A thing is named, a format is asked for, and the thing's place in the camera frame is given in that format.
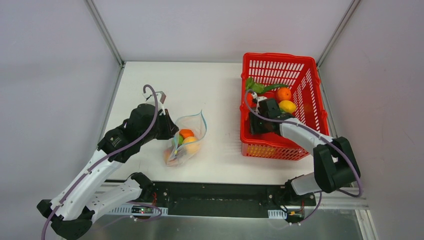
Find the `green lime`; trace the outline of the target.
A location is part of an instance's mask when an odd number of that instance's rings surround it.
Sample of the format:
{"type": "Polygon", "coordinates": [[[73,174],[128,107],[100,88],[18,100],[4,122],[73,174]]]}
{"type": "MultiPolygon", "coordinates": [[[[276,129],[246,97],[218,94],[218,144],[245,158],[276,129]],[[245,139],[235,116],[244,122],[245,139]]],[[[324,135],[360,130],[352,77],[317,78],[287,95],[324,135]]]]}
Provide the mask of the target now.
{"type": "Polygon", "coordinates": [[[177,138],[177,145],[178,145],[178,146],[181,146],[183,143],[184,143],[184,137],[183,137],[183,136],[181,136],[181,135],[178,135],[178,138],[177,138]]]}

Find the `orange tangerine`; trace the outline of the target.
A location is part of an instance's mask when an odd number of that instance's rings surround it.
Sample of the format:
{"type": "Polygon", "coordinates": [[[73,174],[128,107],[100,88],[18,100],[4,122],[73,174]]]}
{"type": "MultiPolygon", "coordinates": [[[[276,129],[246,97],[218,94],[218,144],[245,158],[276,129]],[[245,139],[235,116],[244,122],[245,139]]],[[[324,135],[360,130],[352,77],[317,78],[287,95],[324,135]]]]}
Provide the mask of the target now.
{"type": "Polygon", "coordinates": [[[180,131],[179,131],[179,135],[183,138],[183,139],[186,139],[186,138],[188,138],[188,137],[194,137],[195,136],[195,134],[194,134],[194,132],[191,130],[191,129],[181,129],[180,131]]]}

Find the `clear zip top bag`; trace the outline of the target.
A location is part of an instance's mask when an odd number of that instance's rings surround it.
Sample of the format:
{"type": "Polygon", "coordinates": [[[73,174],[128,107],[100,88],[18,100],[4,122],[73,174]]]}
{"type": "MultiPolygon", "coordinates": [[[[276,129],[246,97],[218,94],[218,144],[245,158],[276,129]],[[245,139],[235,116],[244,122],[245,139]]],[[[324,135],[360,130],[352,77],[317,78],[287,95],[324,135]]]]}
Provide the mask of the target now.
{"type": "Polygon", "coordinates": [[[167,148],[163,152],[163,159],[168,167],[180,166],[196,155],[208,130],[202,111],[182,116],[175,124],[178,130],[168,141],[167,148]]]}

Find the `yellow orange with leaf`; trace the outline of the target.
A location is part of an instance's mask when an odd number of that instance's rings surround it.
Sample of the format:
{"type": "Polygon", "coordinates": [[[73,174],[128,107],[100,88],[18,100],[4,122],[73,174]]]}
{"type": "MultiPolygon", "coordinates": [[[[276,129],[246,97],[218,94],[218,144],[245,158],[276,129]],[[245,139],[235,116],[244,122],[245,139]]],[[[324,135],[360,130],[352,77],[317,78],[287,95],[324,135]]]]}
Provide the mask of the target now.
{"type": "Polygon", "coordinates": [[[195,136],[187,137],[184,139],[182,147],[187,154],[194,155],[200,150],[201,143],[195,136]]]}

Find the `peach fruit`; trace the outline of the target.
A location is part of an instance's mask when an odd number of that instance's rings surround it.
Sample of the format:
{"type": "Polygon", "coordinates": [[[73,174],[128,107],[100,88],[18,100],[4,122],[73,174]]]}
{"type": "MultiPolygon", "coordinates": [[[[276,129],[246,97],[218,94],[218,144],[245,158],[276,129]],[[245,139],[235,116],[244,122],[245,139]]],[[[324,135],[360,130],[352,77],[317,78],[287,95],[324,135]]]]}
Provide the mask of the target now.
{"type": "Polygon", "coordinates": [[[176,160],[176,157],[174,155],[174,150],[167,148],[163,152],[163,160],[164,160],[166,165],[170,165],[172,162],[174,162],[176,160]]]}

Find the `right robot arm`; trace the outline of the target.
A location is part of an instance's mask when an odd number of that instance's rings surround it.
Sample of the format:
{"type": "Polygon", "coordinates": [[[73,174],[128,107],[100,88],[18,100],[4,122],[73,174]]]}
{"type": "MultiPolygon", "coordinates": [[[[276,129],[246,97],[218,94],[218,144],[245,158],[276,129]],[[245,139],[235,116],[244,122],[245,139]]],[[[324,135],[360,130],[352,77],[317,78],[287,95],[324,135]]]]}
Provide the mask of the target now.
{"type": "Polygon", "coordinates": [[[356,182],[361,197],[364,187],[361,172],[350,142],[345,137],[333,138],[303,124],[290,113],[283,113],[275,99],[267,98],[249,108],[250,131],[254,135],[274,133],[306,150],[313,157],[313,172],[301,175],[287,183],[284,200],[296,205],[305,194],[334,191],[343,192],[345,185],[356,182]]]}

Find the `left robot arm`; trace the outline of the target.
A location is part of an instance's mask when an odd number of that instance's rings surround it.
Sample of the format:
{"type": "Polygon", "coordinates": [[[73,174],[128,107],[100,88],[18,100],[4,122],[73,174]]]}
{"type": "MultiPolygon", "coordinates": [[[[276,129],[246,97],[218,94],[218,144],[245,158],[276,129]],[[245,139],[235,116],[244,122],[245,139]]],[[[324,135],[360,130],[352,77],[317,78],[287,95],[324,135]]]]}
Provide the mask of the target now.
{"type": "Polygon", "coordinates": [[[43,199],[37,209],[46,218],[47,228],[67,239],[77,240],[100,217],[130,201],[147,202],[153,197],[154,183],[143,173],[134,172],[121,185],[95,195],[104,181],[151,140],[169,140],[178,127],[161,102],[142,103],[121,125],[105,133],[91,159],[69,186],[57,197],[43,199]]]}

